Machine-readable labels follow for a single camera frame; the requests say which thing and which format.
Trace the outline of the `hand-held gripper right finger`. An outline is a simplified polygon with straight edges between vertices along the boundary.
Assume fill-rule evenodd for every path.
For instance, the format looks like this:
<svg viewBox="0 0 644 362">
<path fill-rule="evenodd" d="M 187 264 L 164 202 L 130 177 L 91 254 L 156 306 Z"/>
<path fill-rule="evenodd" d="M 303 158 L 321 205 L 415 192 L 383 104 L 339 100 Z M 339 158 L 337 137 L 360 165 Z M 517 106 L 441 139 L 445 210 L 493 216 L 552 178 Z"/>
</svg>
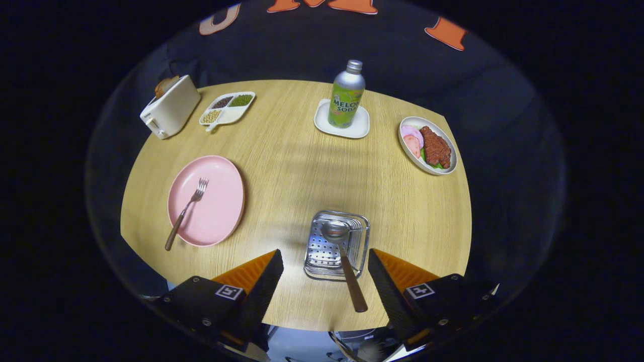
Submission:
<svg viewBox="0 0 644 362">
<path fill-rule="evenodd" d="M 501 306 L 495 284 L 445 277 L 379 249 L 368 270 L 389 322 L 406 349 L 435 349 L 481 323 Z"/>
</svg>

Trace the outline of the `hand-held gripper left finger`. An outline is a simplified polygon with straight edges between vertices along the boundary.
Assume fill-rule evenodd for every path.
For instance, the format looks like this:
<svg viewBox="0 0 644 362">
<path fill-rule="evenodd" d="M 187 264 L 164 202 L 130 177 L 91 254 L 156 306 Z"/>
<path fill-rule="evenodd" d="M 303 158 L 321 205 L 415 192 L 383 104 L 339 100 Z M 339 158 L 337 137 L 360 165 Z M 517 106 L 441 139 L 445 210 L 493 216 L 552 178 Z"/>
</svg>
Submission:
<svg viewBox="0 0 644 362">
<path fill-rule="evenodd" d="M 275 249 L 215 278 L 189 277 L 151 304 L 201 341 L 244 352 L 262 327 L 283 271 Z"/>
</svg>

